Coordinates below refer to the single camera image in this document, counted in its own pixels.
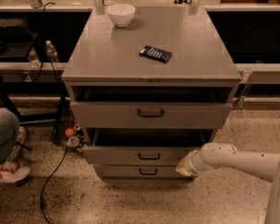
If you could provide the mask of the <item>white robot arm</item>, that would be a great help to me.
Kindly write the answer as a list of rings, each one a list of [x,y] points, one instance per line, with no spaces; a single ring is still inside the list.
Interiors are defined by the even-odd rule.
[[[234,145],[206,143],[176,166],[183,176],[196,177],[217,168],[232,168],[272,183],[264,224],[280,224],[280,154],[239,151]]]

